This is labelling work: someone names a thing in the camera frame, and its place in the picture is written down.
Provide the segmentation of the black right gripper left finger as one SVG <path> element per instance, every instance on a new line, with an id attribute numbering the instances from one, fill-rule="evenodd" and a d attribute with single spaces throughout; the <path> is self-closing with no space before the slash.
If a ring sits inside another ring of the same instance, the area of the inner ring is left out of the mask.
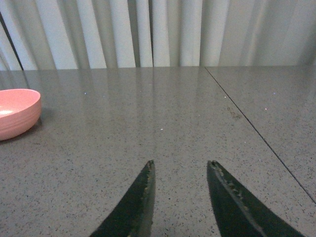
<path id="1" fill-rule="evenodd" d="M 148 161 L 92 237 L 149 237 L 156 190 L 155 164 Z"/>

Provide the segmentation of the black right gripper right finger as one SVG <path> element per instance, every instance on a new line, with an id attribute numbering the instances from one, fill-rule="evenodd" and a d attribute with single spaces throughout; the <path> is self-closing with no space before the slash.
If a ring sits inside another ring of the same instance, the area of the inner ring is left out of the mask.
<path id="1" fill-rule="evenodd" d="M 222 237 L 302 237 L 230 174 L 219 162 L 207 162 L 207 182 Z"/>

